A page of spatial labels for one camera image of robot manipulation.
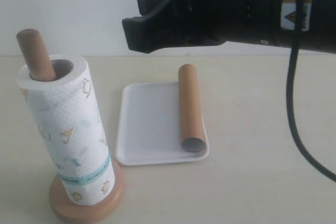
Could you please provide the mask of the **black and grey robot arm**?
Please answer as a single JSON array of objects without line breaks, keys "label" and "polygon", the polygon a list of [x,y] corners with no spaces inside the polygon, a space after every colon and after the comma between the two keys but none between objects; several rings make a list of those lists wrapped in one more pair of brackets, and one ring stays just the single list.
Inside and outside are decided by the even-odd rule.
[{"label": "black and grey robot arm", "polygon": [[335,52],[335,0],[137,0],[122,21],[130,50],[239,42],[289,48],[295,25],[304,50]]}]

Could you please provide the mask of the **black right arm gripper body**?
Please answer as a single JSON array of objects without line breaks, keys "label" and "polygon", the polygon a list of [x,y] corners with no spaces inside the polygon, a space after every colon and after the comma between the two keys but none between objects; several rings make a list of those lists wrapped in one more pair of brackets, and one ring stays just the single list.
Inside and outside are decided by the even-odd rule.
[{"label": "black right arm gripper body", "polygon": [[274,0],[194,0],[182,47],[273,42]]}]

